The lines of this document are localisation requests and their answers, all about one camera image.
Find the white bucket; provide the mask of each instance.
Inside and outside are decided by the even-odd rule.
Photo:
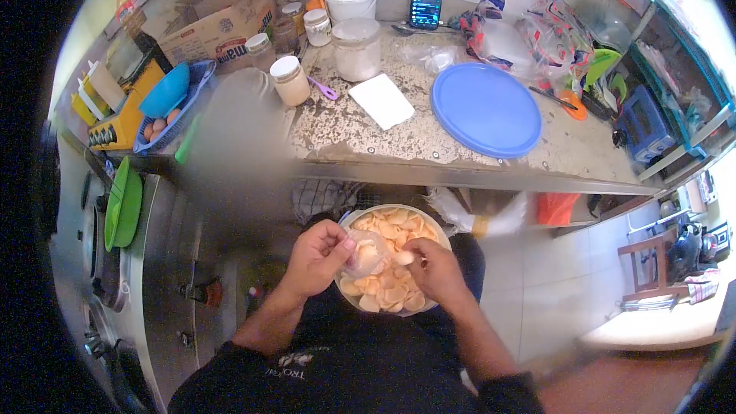
[[[325,0],[332,25],[348,18],[371,18],[375,20],[375,3],[378,0]]]

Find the white napkin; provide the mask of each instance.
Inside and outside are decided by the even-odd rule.
[[[414,115],[414,107],[386,74],[355,85],[347,93],[384,131]]]

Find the plastic bowl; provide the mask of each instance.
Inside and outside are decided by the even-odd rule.
[[[188,91],[189,64],[183,62],[154,85],[138,110],[148,117],[164,118],[182,102]]]
[[[371,208],[366,209],[365,211],[357,210],[357,211],[350,213],[348,216],[345,216],[345,219],[340,221],[340,226],[342,226],[345,230],[348,230],[350,228],[350,225],[353,224],[355,220],[358,219],[360,216],[363,216],[364,214],[374,211],[376,209],[385,209],[385,208],[404,208],[404,209],[409,209],[421,215],[422,217],[424,217],[424,223],[429,224],[434,229],[435,233],[437,233],[439,244],[449,250],[453,249],[452,246],[450,245],[450,239],[447,238],[447,235],[445,235],[445,231],[443,231],[442,227],[440,227],[439,224],[437,224],[437,221],[432,219],[431,216],[429,216],[427,213],[425,213],[421,209],[416,209],[415,207],[410,207],[408,205],[387,204],[387,205],[378,205],[377,207],[371,207]],[[341,271],[338,271],[335,275],[335,284],[337,285],[337,289],[340,291],[340,294],[342,294],[343,297],[345,297],[345,299],[347,299],[347,301],[350,302],[354,308],[360,310],[361,312],[365,312],[366,310],[363,310],[363,308],[361,308],[361,306],[358,303],[360,301],[360,297],[348,296],[342,291],[342,289],[340,288],[340,277],[341,276],[342,276]],[[414,315],[414,314],[421,313],[421,312],[426,312],[427,310],[433,307],[436,307],[436,306],[437,306],[437,302],[427,298],[426,303],[424,304],[424,307],[417,310],[416,312],[410,312],[407,309],[403,309],[401,312],[398,312],[398,313],[385,312],[383,310],[381,310],[379,313],[385,313],[387,315],[398,315],[400,317],[409,317],[410,315]]]
[[[125,248],[133,242],[138,217],[141,214],[143,182],[135,170],[130,169],[130,158],[125,157],[118,168],[107,199],[105,212],[105,250],[113,246]]]

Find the glass jar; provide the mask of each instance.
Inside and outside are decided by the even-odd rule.
[[[245,42],[245,51],[250,55],[253,67],[268,72],[276,62],[276,52],[265,32],[257,33]]]
[[[281,16],[276,20],[273,37],[276,53],[293,53],[299,47],[297,27],[294,26],[294,21],[287,16]]]
[[[281,14],[288,16],[294,21],[298,36],[304,33],[304,7],[302,7],[301,3],[292,2],[284,5],[281,7]]]
[[[276,92],[286,106],[299,106],[311,93],[307,75],[296,56],[284,56],[271,65]]]
[[[323,47],[330,43],[332,24],[324,8],[315,8],[304,14],[304,27],[309,43],[315,47]]]
[[[368,80],[381,71],[381,25],[371,18],[348,18],[332,30],[335,65],[349,82]]]

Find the blue bowl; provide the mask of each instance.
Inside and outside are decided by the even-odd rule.
[[[186,97],[189,90],[189,64],[183,62],[154,85],[138,110],[148,117],[164,118]]]

